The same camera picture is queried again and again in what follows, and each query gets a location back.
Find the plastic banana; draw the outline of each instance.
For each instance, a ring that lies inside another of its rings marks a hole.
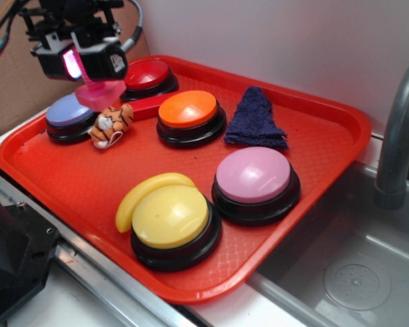
[[[132,228],[132,215],[138,203],[148,194],[169,185],[185,185],[195,187],[194,182],[186,175],[178,172],[159,174],[139,183],[127,193],[121,201],[115,225],[120,233],[128,232]]]

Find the sink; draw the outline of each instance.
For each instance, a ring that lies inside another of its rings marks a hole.
[[[354,162],[248,283],[308,326],[409,326],[409,183],[385,211],[375,177]]]

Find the stuffed tiger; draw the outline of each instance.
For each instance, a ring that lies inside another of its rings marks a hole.
[[[129,104],[123,104],[119,110],[109,107],[98,115],[88,133],[97,148],[107,149],[123,136],[133,120],[134,111]]]

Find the blue towel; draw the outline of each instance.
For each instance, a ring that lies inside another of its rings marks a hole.
[[[288,150],[288,135],[274,123],[272,107],[260,87],[249,87],[227,127],[224,142]]]

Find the white wall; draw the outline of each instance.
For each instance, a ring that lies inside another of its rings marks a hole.
[[[409,0],[140,0],[150,53],[349,104],[382,133],[409,66]]]

